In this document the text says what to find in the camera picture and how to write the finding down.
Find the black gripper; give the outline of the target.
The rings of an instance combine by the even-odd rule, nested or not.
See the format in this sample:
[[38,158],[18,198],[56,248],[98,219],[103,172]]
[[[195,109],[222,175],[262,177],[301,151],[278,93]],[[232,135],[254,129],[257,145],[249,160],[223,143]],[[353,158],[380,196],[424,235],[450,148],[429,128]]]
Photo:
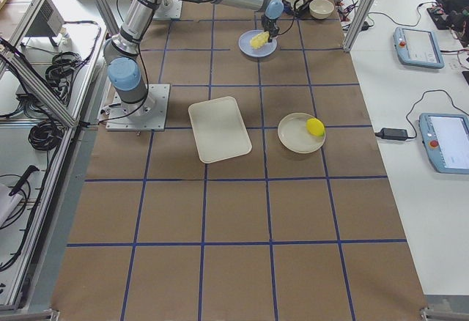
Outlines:
[[261,23],[264,31],[268,32],[267,41],[271,43],[278,36],[277,18],[269,18],[266,15],[262,15]]

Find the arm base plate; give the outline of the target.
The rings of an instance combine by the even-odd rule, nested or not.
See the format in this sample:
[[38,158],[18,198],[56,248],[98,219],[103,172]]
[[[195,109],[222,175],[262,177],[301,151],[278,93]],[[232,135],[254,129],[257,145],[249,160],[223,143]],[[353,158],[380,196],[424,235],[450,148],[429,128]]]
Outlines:
[[170,94],[169,84],[150,84],[148,95],[144,101],[135,104],[124,103],[117,92],[113,103],[117,107],[110,110],[106,122],[109,131],[164,131]]
[[153,14],[154,21],[172,21],[179,20],[182,12],[182,1],[180,0],[162,0]]

